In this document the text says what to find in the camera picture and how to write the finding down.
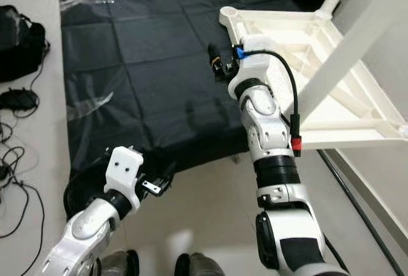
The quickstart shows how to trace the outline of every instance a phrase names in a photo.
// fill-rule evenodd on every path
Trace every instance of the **black backpack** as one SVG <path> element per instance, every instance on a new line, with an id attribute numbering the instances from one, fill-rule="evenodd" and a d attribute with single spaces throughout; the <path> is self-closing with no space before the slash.
<path id="1" fill-rule="evenodd" d="M 0 6 L 0 82 L 35 72 L 48 47 L 41 24 L 12 5 Z"/>

